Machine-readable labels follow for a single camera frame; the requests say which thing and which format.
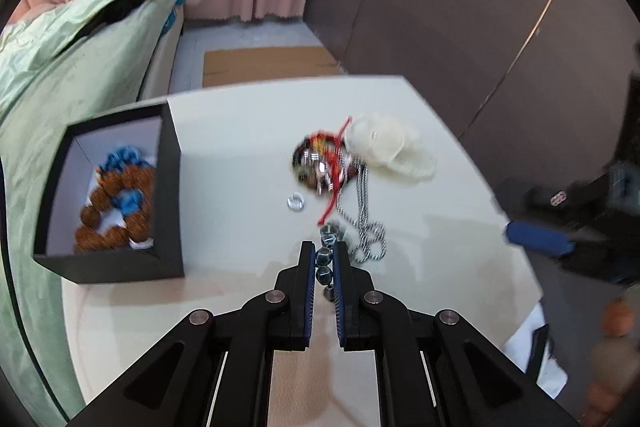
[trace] metal bolt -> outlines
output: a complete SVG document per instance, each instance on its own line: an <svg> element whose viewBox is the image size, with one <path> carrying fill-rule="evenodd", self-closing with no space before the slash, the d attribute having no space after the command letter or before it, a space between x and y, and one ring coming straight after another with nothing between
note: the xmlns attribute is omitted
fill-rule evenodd
<svg viewBox="0 0 640 427"><path fill-rule="evenodd" d="M332 233L334 235L338 235L340 233L340 228L334 223L327 223L326 225L322 225L322 227L320 227L320 235L322 235L323 233Z"/></svg>
<svg viewBox="0 0 640 427"><path fill-rule="evenodd" d="M335 233L320 234L320 243L322 243L323 247L333 248L337 241L338 241L338 237L337 235L335 235Z"/></svg>
<svg viewBox="0 0 640 427"><path fill-rule="evenodd" d="M280 290L269 290L267 293L265 293L264 298L267 299L267 302L270 302L271 304L277 304L284 301L285 295L284 292Z"/></svg>
<svg viewBox="0 0 640 427"><path fill-rule="evenodd" d="M334 273L328 266L320 266L316 270L316 279L318 279L318 282L321 283L322 286L330 284L333 278Z"/></svg>
<svg viewBox="0 0 640 427"><path fill-rule="evenodd" d="M189 322L195 326L204 324L209 320L209 312L204 310L196 310L189 315Z"/></svg>
<svg viewBox="0 0 640 427"><path fill-rule="evenodd" d="M460 320L460 315L453 310L444 310L440 312L440 320L449 326L453 326Z"/></svg>
<svg viewBox="0 0 640 427"><path fill-rule="evenodd" d="M383 298L385 298L385 296L375 290L370 290L364 294L364 299L369 304L380 304Z"/></svg>
<svg viewBox="0 0 640 427"><path fill-rule="evenodd" d="M325 286L324 290L322 291L322 294L324 295L324 298L327 299L329 302L333 302L335 299L334 285L328 284L327 286Z"/></svg>
<svg viewBox="0 0 640 427"><path fill-rule="evenodd" d="M322 247L316 252L316 265L327 266L333 258L333 252L327 247Z"/></svg>

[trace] metal bead chain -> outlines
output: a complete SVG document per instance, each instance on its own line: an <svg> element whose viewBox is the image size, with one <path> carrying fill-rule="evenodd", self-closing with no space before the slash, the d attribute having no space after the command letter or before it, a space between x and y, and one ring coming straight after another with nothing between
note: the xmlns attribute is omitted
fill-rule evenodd
<svg viewBox="0 0 640 427"><path fill-rule="evenodd" d="M382 259L386 253L385 226L380 221L369 221L369 189L367 185L367 175L369 169L363 161L357 160L358 180L356 188L358 192L358 219L348 216L344 209L340 206L340 196L342 195L342 187L338 191L338 197L335 208L338 213L356 229L360 236L360 242L350 252L350 256L358 263L365 261L377 261ZM380 243L380 253L372 254L371 245ZM358 250L362 250L363 257L357 257Z"/></svg>

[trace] blue gripper pad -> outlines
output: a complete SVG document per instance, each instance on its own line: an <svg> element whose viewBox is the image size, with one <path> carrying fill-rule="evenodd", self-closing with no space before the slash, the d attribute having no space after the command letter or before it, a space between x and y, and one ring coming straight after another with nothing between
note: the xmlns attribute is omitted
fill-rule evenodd
<svg viewBox="0 0 640 427"><path fill-rule="evenodd" d="M344 347L344 299L342 297L342 279L340 275L340 254L337 245L332 249L334 252L334 304L335 304L335 326L338 331L338 342L340 347Z"/></svg>
<svg viewBox="0 0 640 427"><path fill-rule="evenodd" d="M311 341L311 326L314 318L314 293L316 290L316 277L314 275L315 269L316 247L313 247L310 252L309 268L306 274L305 327L303 330L306 347L309 347L309 342Z"/></svg>
<svg viewBox="0 0 640 427"><path fill-rule="evenodd" d="M546 253L550 257L562 257L575 249L574 241L570 241L567 234L525 221L511 221L504 229L504 236L514 245Z"/></svg>

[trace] green blanket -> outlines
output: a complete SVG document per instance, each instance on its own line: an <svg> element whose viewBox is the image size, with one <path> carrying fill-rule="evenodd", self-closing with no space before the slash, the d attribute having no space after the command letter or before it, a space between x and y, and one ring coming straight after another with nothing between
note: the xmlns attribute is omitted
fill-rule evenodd
<svg viewBox="0 0 640 427"><path fill-rule="evenodd" d="M84 400L66 341L60 277L31 258L40 198L67 124L136 99L176 0L146 0L123 21L55 58L108 1L75 0L31 25L9 26L0 40L0 157L12 272L28 337L69 417ZM64 425L18 334L4 273L0 343L0 366L34 420L43 427Z"/></svg>

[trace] blue handle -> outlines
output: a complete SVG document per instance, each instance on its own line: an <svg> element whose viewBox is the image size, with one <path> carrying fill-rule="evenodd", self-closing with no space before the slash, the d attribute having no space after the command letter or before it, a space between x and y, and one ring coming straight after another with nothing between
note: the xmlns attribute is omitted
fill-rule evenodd
<svg viewBox="0 0 640 427"><path fill-rule="evenodd" d="M562 257L575 249L574 241L570 241L567 234L525 221L511 221L504 229L504 236L514 245L546 253L550 257Z"/></svg>

